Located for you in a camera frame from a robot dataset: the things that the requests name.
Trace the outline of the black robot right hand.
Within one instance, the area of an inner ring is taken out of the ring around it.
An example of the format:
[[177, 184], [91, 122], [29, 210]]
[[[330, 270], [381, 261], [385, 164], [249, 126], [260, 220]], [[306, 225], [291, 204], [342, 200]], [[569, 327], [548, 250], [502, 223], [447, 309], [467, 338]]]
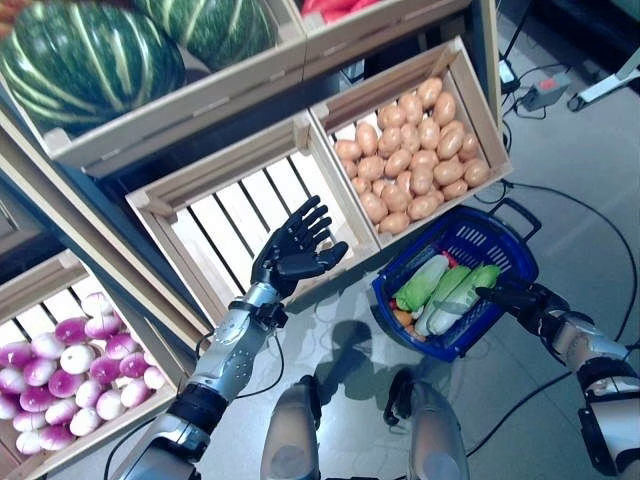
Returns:
[[554, 311], [567, 312], [568, 302], [541, 284], [525, 288], [514, 286], [477, 287], [476, 294], [483, 300], [499, 305], [516, 318], [529, 333], [539, 335], [547, 318]]

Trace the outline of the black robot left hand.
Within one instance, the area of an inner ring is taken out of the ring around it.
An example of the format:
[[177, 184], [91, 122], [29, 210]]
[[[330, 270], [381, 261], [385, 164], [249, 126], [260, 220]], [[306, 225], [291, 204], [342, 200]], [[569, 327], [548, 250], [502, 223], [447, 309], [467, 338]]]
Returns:
[[332, 223], [328, 207], [320, 202], [318, 195], [311, 197], [274, 231], [253, 262], [252, 285], [269, 285], [279, 299], [285, 299], [301, 280], [319, 277], [343, 259], [348, 251], [345, 241], [319, 250], [331, 236]]

